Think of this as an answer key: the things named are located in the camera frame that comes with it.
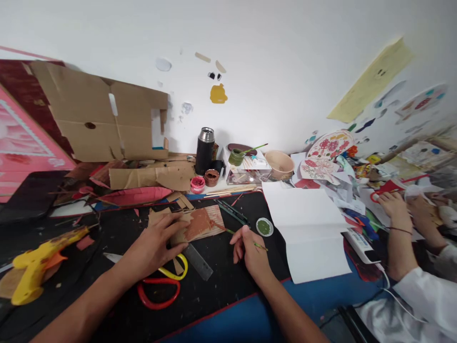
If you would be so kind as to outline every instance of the thermos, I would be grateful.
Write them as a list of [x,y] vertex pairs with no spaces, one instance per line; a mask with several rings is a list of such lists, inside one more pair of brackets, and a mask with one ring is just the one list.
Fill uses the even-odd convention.
[[195,161],[195,173],[205,175],[212,160],[214,146],[214,130],[211,128],[201,128],[199,141],[197,143],[197,158]]

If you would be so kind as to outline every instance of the silver thermos lid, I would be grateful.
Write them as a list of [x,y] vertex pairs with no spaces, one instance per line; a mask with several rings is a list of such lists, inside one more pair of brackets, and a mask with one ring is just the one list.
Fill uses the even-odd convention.
[[201,128],[199,140],[205,143],[214,142],[214,130],[207,127]]

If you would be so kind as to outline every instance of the yellow glue gun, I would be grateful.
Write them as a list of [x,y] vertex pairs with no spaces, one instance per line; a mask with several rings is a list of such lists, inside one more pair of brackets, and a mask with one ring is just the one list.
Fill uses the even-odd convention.
[[25,305],[38,299],[43,293],[41,282],[48,262],[62,249],[79,241],[88,234],[90,228],[85,226],[64,233],[59,237],[41,244],[38,249],[29,250],[17,256],[13,260],[13,266],[16,269],[25,269],[25,272],[14,291],[11,303],[16,306]]

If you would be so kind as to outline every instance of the white shirt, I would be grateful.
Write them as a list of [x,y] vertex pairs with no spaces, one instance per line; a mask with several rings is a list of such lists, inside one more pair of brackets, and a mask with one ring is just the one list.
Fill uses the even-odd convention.
[[457,342],[457,248],[444,248],[435,260],[435,269],[444,279],[417,267],[393,287],[408,311],[428,323],[416,321],[392,298],[357,309],[381,343]]

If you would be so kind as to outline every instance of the small jar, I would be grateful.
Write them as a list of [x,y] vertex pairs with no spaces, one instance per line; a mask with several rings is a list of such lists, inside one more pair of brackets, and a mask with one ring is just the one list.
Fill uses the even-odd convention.
[[208,169],[205,173],[205,182],[208,187],[214,187],[219,181],[219,172],[216,169]]
[[242,153],[240,149],[233,149],[228,157],[228,162],[233,164],[235,167],[240,166],[243,163],[245,153]]
[[190,181],[190,190],[194,194],[201,194],[205,189],[205,179],[201,176],[196,176]]

